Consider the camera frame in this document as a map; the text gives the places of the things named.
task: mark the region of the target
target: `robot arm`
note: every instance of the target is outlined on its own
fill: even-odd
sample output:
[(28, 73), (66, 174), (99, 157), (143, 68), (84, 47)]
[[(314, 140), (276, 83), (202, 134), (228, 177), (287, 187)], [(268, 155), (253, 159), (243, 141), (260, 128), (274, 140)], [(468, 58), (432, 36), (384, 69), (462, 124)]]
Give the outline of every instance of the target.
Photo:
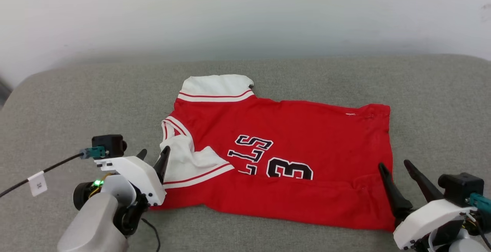
[(491, 200), (482, 196), (484, 180), (468, 173), (442, 175), (438, 179), (442, 194), (409, 160), (404, 165), (423, 192), (428, 204), (412, 209), (392, 182), (384, 164), (379, 172), (392, 213), (396, 218), (394, 240), (401, 250), (417, 252), (484, 252), (470, 238), (491, 231)]
[[(102, 143), (94, 143), (101, 137)], [(105, 154), (113, 156), (97, 157), (94, 162), (114, 173), (102, 182), (84, 182), (75, 188), (73, 200), (79, 213), (59, 240), (59, 252), (126, 252), (127, 238), (135, 233), (142, 214), (152, 205), (162, 205), (170, 148), (165, 147), (152, 167), (143, 161), (145, 149), (124, 157), (125, 145), (119, 137), (93, 138), (93, 147), (104, 147)], [(112, 146), (115, 142), (121, 143), (118, 149)]]

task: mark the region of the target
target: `white trim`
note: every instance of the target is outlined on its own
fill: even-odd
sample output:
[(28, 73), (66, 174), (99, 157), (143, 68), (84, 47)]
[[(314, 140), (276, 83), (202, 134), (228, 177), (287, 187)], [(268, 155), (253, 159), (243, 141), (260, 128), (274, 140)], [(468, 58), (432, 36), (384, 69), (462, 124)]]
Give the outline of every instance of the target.
[(167, 124), (165, 121), (162, 121), (162, 133), (163, 133), (163, 139), (162, 142), (167, 140)]
[(169, 120), (169, 121), (173, 122), (175, 125), (177, 125), (178, 127), (174, 127), (172, 125), (172, 123), (169, 123), (170, 126), (172, 126), (173, 128), (175, 128), (179, 133), (181, 133), (183, 135), (186, 135), (186, 136), (190, 137), (191, 139), (193, 138), (191, 136), (191, 133), (189, 132), (189, 130), (181, 122), (179, 122), (178, 119), (176, 119), (176, 118), (174, 118), (172, 116), (168, 116), (167, 118), (164, 119), (164, 122), (165, 122), (165, 120)]
[(226, 96), (188, 96), (186, 94), (179, 93), (177, 96), (178, 99), (186, 100), (188, 102), (216, 102), (216, 103), (224, 103), (224, 102), (240, 102), (241, 100), (245, 100), (246, 98), (253, 96), (254, 93), (249, 89), (246, 93), (238, 97), (226, 97)]
[(173, 125), (172, 122), (170, 122), (170, 120), (167, 120), (167, 118), (165, 118), (162, 122), (163, 122), (163, 126), (169, 127), (167, 130), (177, 131), (177, 132), (179, 132), (180, 135), (184, 135), (184, 132), (182, 130), (180, 130), (179, 128), (177, 128), (177, 126)]
[(210, 172), (207, 175), (203, 175), (201, 177), (195, 178), (193, 180), (189, 180), (186, 182), (180, 182), (180, 183), (171, 183), (171, 184), (163, 184), (164, 189), (173, 189), (173, 188), (182, 188), (182, 187), (189, 187), (194, 184), (198, 184), (201, 182), (204, 182), (208, 179), (211, 179), (213, 177), (216, 177), (217, 175), (221, 175), (224, 172), (227, 172), (229, 170), (233, 170), (234, 166), (232, 165), (225, 165), (223, 168), (219, 168), (218, 170), (215, 170), (214, 172)]

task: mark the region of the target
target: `gray couch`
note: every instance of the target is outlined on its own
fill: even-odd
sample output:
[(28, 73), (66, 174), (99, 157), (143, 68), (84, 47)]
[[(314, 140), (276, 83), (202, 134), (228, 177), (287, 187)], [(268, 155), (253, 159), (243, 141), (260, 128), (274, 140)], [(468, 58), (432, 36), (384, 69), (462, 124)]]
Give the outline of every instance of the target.
[[(469, 56), (388, 56), (159, 65), (101, 64), (51, 70), (18, 86), (0, 111), (0, 189), (78, 153), (91, 137), (118, 133), (128, 155), (159, 153), (161, 120), (184, 79), (244, 74), (256, 95), (360, 107), (390, 105), (394, 178), (416, 207), (425, 200), (403, 166), (411, 159), (432, 182), (442, 173), (484, 178), (491, 196), (491, 64)], [(72, 192), (101, 177), (88, 160), (46, 174), (48, 191), (28, 186), (0, 198), (1, 251), (54, 251), (77, 210)], [(398, 251), (392, 235), (214, 212), (204, 206), (149, 212), (161, 251)], [(154, 251), (140, 223), (130, 251)]]

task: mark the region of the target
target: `white tag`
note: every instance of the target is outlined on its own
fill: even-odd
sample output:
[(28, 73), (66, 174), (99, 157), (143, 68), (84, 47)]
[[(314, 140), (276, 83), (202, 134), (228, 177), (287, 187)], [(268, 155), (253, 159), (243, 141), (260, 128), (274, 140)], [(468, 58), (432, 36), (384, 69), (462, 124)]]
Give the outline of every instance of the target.
[(28, 178), (29, 186), (31, 187), (32, 196), (37, 196), (48, 190), (46, 180), (44, 179), (44, 171), (40, 171)]

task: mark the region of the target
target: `red jersey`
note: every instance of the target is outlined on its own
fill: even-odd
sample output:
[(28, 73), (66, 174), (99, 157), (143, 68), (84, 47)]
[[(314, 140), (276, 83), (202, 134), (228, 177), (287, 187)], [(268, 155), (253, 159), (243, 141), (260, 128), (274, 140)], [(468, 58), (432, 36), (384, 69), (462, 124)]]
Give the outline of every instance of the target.
[(165, 202), (354, 229), (394, 229), (387, 105), (258, 98), (240, 75), (190, 77), (162, 122)]

